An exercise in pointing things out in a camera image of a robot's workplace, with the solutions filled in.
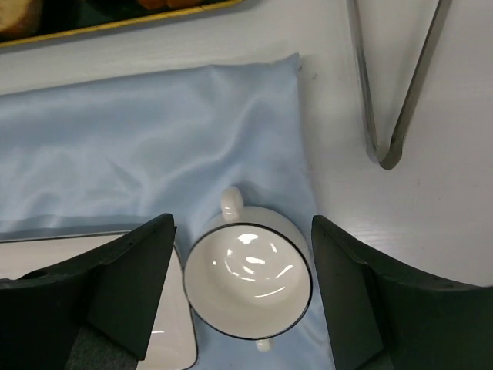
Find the dark green bread tray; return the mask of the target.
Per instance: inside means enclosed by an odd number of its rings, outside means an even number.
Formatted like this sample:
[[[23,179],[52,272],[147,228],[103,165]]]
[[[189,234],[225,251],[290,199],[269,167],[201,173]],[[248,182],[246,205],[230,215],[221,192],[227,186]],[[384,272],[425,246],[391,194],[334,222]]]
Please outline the dark green bread tray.
[[[1,41],[1,47],[44,42],[88,32],[197,15],[228,8],[237,3],[237,1],[43,0],[39,30],[27,38]]]

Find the white rectangular plate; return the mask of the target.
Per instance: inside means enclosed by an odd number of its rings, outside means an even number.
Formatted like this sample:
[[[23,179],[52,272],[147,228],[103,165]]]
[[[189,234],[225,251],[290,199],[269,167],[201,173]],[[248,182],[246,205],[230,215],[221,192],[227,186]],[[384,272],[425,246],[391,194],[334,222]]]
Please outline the white rectangular plate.
[[[83,254],[120,234],[17,240],[1,243],[1,277],[16,279],[30,271]],[[188,369],[196,363],[193,319],[182,284],[183,269],[173,249],[146,358],[138,369]]]

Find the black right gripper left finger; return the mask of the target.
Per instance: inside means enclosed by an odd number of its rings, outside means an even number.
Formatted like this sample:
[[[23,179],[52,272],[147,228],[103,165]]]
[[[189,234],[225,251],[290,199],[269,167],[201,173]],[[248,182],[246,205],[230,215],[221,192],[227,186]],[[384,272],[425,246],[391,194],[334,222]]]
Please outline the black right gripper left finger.
[[[161,214],[68,260],[1,281],[3,369],[134,369],[146,357],[176,227]]]

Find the white two-handled soup cup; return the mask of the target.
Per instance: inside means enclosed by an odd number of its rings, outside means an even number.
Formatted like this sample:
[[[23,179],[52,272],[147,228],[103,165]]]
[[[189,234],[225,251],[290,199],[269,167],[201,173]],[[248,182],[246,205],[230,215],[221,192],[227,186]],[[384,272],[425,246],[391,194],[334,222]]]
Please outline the white two-handled soup cup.
[[[183,287],[211,328],[268,352],[309,308],[311,270],[298,227],[274,210],[245,205],[240,190],[229,187],[220,213],[191,247]]]

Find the left bread slice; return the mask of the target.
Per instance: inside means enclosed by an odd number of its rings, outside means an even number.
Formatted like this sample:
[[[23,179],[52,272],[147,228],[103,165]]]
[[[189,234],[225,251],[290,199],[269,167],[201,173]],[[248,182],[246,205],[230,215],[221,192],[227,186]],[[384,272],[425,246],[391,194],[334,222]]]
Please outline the left bread slice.
[[[33,36],[42,19],[43,0],[1,0],[1,41]]]

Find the metal tongs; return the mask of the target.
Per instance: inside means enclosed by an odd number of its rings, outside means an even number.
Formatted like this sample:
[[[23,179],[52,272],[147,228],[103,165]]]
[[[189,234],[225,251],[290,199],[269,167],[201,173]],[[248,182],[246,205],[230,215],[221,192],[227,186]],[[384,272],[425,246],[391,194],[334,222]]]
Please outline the metal tongs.
[[[444,30],[450,1],[349,1],[367,154],[385,170],[406,135]]]

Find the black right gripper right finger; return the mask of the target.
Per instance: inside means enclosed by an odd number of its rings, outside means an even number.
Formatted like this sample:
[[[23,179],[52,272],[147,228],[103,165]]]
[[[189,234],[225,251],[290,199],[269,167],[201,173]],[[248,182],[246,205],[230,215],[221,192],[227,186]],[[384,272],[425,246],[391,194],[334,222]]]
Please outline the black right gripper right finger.
[[[490,369],[492,289],[411,267],[312,220],[314,262],[337,369]]]

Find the light blue cloth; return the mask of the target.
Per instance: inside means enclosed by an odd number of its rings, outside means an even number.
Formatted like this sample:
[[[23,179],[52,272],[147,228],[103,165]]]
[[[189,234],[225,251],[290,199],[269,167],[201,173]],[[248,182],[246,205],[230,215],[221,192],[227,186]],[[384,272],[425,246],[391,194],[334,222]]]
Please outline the light blue cloth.
[[[317,211],[299,98],[301,59],[203,66],[1,98],[1,238],[77,237],[173,215],[181,265],[221,192],[288,217]],[[273,349],[214,331],[191,312],[188,369],[330,369],[320,295]]]

